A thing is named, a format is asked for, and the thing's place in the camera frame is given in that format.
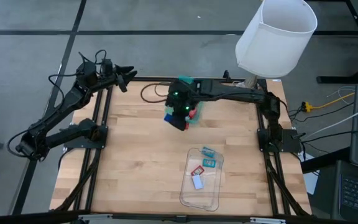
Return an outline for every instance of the white block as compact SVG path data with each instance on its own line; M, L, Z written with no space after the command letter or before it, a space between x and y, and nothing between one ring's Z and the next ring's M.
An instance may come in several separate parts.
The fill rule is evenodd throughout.
M200 175L194 175L191 178L193 178L193 183L194 183L194 187L196 188L196 190L202 189L204 187L203 183L201 182Z

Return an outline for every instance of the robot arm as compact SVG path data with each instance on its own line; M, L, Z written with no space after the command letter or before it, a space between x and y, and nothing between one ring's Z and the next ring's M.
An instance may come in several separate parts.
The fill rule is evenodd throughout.
M96 64L90 61L83 63L76 70L76 79L71 90L66 94L62 103L52 113L45 114L38 122L31 124L22 136L16 151L23 153L29 159L43 159L49 150L65 142L84 136L92 141L99 138L99 126L90 119L84 119L78 125L61 130L57 134L47 136L47 133L74 110L81 109L90 102L93 93L118 85L121 91L127 91L127 84L136 75L134 67L113 67L110 59L101 62L101 73L96 72Z
M167 114L165 120L184 131L186 117L200 101L220 99L255 103L268 121L268 142L272 143L274 147L282 147L283 128L278 123L280 99L273 93L265 93L263 90L223 85L211 79L196 78L191 83L177 79L171 82L168 89L165 106L171 113Z

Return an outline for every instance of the wooden table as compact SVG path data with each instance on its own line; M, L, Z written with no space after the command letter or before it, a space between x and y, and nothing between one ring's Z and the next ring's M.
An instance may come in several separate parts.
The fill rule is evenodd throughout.
M265 164L256 135L255 105L229 100L207 102L200 123L182 132L163 120L164 103L142 101L140 90L146 84L148 82L130 82L128 92L121 93L118 88L113 91L107 122L108 141L101 154L91 211L272 215ZM270 91L285 101L281 82L268 80L267 84ZM163 94L167 86L159 86L157 91ZM152 87L145 91L145 97L160 99ZM75 111L74 123L92 116L95 99ZM281 111L280 123L290 128L283 106ZM224 156L219 208L215 212L186 207L179 200L187 152L202 146ZM50 208L59 206L77 184L83 156L84 150L77 149L62 160ZM289 191L303 209L311 213L299 160L289 153L281 153L281 158ZM81 208L87 192L85 187ZM279 211L283 213L277 186L275 192Z

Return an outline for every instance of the black metal frame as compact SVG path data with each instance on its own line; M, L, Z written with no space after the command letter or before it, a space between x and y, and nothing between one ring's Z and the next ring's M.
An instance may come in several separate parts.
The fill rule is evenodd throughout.
M347 4L349 10L351 11L353 18L355 19L356 24L358 25L358 15L356 13L356 10L354 10L350 0L309 0L309 1L345 2ZM78 9L75 21L74 21L74 25L71 30L0 30L0 35L69 35L67 46L66 46L66 49L63 54L61 66L58 71L58 74L62 75L65 73L65 70L67 68L68 59L70 57L71 50L73 48L73 44L75 41L75 37L77 35L228 35L228 34L242 35L242 33L244 32L243 30L78 30L85 6L86 6L86 0L81 0L80 6L79 6L79 9ZM313 35L358 36L358 30L317 30L314 32ZM63 77L57 77L57 79L55 80L55 83L57 84L57 86L61 85L62 79L63 79ZM169 81L172 81L173 79L174 78L169 78L169 77L136 77L134 79L134 81L156 82L156 81L161 80L161 81L169 82ZM222 81L224 81L224 80L228 81L229 77L226 77L226 79L222 79L222 78L217 78L217 79L222 80ZM318 77L318 81L320 83L354 83L354 82L358 82L358 72L351 77ZM50 94L48 104L47 104L47 109L45 110L46 113L51 112L51 110L53 109L53 107L56 103L57 95L58 95L58 88L53 87L51 94ZM96 118L97 118L97 116L95 117L95 114L98 114L100 102L101 102L101 98L99 98L99 95L98 95L98 98L96 99L96 106L95 106L94 116L93 116L94 120L96 120ZM260 128L263 128L263 126L264 126L263 122L262 123L260 122L259 126L260 126ZM86 151L85 151L83 167L81 169L81 175L83 175L85 173L86 165L89 163L90 152L91 152L91 149L86 149ZM265 160L270 159L269 155L268 154L265 155L265 153L264 153L264 157L265 157ZM280 177L282 177L282 168L280 165L281 164L280 155L277 153L274 155L274 158L275 158L276 164L279 167L278 174ZM30 188L31 180L33 178L36 166L37 166L36 161L29 161L29 163L27 164L24 178L22 179L22 182L21 182L21 187L19 189L17 198L15 198L15 204L14 204L14 208L12 211L13 215L19 215L22 212L22 208L25 203L25 198L26 198L28 190ZM93 175L93 178L91 178L91 183L93 182L93 184L94 184L94 180L96 179L95 177L96 177L96 174ZM268 175L268 184L269 184L269 188L270 188L271 200L272 200L272 202L275 202L275 203L272 203L272 210L273 210L274 214L277 214L278 213L278 212L276 212L277 211L277 199L275 198L275 194L273 194L274 193L273 182L269 175ZM93 187L90 187L88 195L91 194L92 191L93 191ZM75 201L74 208L78 209L79 204L80 204L80 198L78 197L77 200ZM89 200L89 202L87 202L87 205L88 205L87 207L90 208L91 200ZM285 210L285 213L288 213L288 203L286 203L286 202L284 202L284 210ZM117 217L128 218L128 214L114 214L114 218L117 218ZM138 217L155 220L155 217L154 216L151 217L150 215L139 215ZM173 219L176 220L176 218L174 216L170 216L170 215L161 215L161 217L165 217L164 219L166 219L166 220L173 220ZM185 220L205 221L206 217L204 217L204 216L202 216L202 217L187 216L185 218ZM244 219L244 217L223 217L223 218L212 217L212 220L244 222L248 219Z

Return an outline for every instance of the concrete floor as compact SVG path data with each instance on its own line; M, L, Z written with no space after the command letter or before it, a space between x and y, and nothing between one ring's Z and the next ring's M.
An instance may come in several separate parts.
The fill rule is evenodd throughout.
M259 4L258 0L93 0L86 3L80 30L244 30ZM0 30L71 30L79 5L80 0L21 0L14 4L0 0ZM318 17L319 30L357 28L343 3L310 5ZM354 5L358 12L358 1ZM224 70L229 70L232 77L246 78L249 74L237 67L234 56L238 39L216 35L76 36L66 73L73 73L80 64L78 51L93 57L97 50L106 49L114 63L134 65L142 76L221 77ZM68 35L0 35L0 141L7 142L40 118L51 90L47 76L57 73L67 41ZM358 38L313 37L298 66L282 79L290 109L297 109L302 101L321 105L335 99L326 96L341 85L318 85L316 76L351 75L357 70ZM65 78L63 91L71 84L72 79ZM343 105L340 102L313 115ZM311 133L350 114L352 107L293 124L299 131ZM57 128L66 127L70 120L67 118ZM344 123L322 135L350 128L350 122ZM345 137L322 139L314 145L335 151L349 145ZM38 164L24 213L48 210L61 153L58 147ZM321 155L312 148L308 153ZM24 166L24 159L0 150L0 215L10 212Z

